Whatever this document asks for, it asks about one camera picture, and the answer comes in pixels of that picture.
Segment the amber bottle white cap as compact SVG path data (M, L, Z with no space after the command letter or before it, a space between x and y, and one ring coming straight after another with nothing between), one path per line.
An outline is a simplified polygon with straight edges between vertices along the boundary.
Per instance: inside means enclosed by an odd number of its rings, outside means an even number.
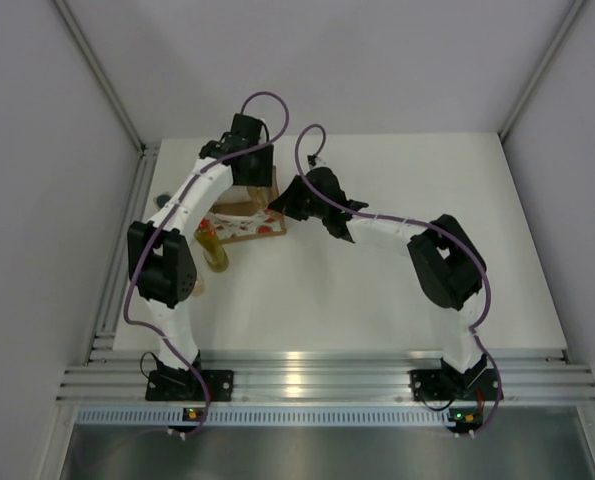
M268 209L271 200L271 189L269 187L249 186L247 193L257 211L266 211Z

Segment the red dotted canvas bag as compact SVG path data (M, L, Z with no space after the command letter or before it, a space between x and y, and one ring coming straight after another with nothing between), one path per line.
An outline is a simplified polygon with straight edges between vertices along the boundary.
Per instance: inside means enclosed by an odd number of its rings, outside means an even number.
M273 168L271 201L279 196L276 168ZM287 227L282 214L267 209L257 211L251 201L237 204L217 204L206 218L216 230L222 244L285 235Z

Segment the yellow bottle red cap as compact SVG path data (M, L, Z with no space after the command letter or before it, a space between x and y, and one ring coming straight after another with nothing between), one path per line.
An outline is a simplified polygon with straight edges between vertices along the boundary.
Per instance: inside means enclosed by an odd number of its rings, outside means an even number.
M229 266L229 258L220 243L215 228L207 218L202 219L198 224L194 238L203 249L208 267L216 273L224 272Z

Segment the clear bottle grey cap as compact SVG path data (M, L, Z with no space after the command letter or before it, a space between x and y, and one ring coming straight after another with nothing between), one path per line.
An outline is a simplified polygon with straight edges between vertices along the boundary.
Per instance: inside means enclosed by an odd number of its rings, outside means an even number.
M154 199L155 204L159 209L163 208L170 200L171 195L168 193L160 194Z

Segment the amber bottle clear cap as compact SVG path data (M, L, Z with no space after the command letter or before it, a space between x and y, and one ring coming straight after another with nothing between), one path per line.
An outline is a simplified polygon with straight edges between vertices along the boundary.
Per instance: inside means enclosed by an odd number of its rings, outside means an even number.
M191 292L191 295L194 297L199 297L205 293L205 289L206 289L206 286L205 286L203 276L202 276L201 272L198 271L196 274L196 279L195 279L195 283L194 283L194 287Z

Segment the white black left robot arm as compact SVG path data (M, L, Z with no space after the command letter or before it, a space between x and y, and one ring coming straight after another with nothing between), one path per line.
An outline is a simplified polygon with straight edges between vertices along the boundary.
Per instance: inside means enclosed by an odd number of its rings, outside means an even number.
M275 139L261 119L239 112L230 129L205 144L188 177L147 221L127 232L129 286L123 320L153 332L159 361L172 372L168 387L184 400L203 386L200 350L189 319L197 280L191 237L218 198L233 186L267 187L273 179Z

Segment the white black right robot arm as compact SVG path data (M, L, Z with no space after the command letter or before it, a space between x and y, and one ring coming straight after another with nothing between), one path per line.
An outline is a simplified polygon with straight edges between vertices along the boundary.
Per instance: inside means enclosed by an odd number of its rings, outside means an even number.
M295 176L269 204L270 210L293 220L319 219L335 238L410 259L422 292L446 313L435 384L451 400L469 398L487 368L487 356L472 329L482 298L485 262L451 215L417 224L365 213L367 207L367 203L347 197L328 167Z

